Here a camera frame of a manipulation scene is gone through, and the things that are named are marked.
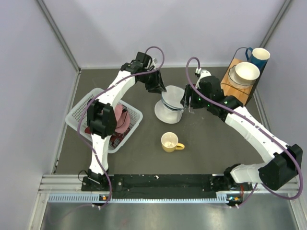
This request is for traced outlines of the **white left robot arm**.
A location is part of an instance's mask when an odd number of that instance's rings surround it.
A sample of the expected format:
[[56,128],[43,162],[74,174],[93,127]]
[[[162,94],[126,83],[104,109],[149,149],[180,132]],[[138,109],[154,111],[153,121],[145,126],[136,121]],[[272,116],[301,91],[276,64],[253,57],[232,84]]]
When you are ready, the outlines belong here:
[[119,120],[116,118],[115,108],[137,82],[143,83],[148,92],[166,92],[161,72],[155,68],[154,60],[148,54],[138,52],[134,60],[122,65],[110,86],[88,102],[87,126],[93,148],[88,177],[98,190],[106,189],[109,183],[106,176],[108,146]]

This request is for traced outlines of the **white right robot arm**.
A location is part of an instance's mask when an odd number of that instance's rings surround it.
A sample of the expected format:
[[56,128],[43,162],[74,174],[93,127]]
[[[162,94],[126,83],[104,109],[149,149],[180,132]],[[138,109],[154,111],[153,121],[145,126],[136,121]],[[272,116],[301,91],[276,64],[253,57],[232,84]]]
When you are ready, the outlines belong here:
[[225,171],[224,184],[234,190],[241,183],[259,183],[274,193],[290,180],[299,177],[299,190],[303,184],[301,172],[302,149],[276,138],[249,113],[234,96],[225,96],[219,80],[206,70],[197,68],[196,84],[191,79],[185,87],[181,103],[184,107],[207,109],[225,124],[236,130],[261,156],[263,163],[235,164]]

